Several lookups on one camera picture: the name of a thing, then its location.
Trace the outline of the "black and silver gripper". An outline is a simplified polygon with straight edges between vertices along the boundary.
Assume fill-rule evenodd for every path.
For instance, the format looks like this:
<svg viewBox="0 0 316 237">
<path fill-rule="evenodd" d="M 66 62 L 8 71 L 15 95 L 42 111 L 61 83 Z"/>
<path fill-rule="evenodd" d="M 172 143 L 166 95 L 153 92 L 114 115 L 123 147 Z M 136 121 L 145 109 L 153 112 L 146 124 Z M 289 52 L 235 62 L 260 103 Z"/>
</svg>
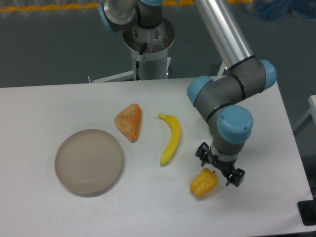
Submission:
<svg viewBox="0 0 316 237">
<path fill-rule="evenodd" d="M 195 156 L 201 161 L 201 166 L 211 164 L 215 168 L 219 169 L 226 177 L 226 186 L 229 184 L 239 187 L 243 182 L 245 171 L 238 168 L 234 168 L 235 161 L 237 160 L 237 154 L 226 155 L 219 152 L 214 145 L 211 145 L 210 149 L 207 143 L 203 142 L 196 150 Z"/>
</svg>

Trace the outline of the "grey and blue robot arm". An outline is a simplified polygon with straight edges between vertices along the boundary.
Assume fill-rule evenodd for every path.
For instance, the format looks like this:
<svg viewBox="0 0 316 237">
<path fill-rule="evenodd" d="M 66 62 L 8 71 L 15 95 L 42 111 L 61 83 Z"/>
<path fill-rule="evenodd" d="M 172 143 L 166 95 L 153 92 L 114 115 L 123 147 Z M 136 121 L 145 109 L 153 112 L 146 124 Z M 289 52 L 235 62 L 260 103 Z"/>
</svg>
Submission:
<svg viewBox="0 0 316 237">
<path fill-rule="evenodd" d="M 228 68 L 224 77 L 200 76 L 187 88 L 187 96 L 209 127 L 211 145 L 196 151 L 202 164 L 219 169 L 228 184 L 239 186 L 245 172 L 235 161 L 253 126 L 251 113 L 239 102 L 272 87 L 274 66 L 258 60 L 224 0 L 197 0 L 195 6 Z M 109 32 L 123 32 L 131 51 L 135 80 L 165 79 L 167 51 L 174 42 L 172 24 L 162 15 L 160 0 L 104 0 L 98 7 Z"/>
</svg>

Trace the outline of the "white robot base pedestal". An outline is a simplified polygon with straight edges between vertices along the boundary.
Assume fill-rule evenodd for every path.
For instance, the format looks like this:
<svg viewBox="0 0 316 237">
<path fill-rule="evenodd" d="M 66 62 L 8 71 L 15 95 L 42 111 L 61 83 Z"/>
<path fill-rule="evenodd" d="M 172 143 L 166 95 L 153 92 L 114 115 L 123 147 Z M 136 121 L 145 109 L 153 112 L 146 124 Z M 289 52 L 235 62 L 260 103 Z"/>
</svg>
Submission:
<svg viewBox="0 0 316 237">
<path fill-rule="evenodd" d="M 166 79 L 171 58 L 168 50 L 175 39 L 175 31 L 169 20 L 147 29 L 135 25 L 122 33 L 124 43 L 131 53 L 132 70 L 90 81 L 91 83 L 132 80 Z"/>
</svg>

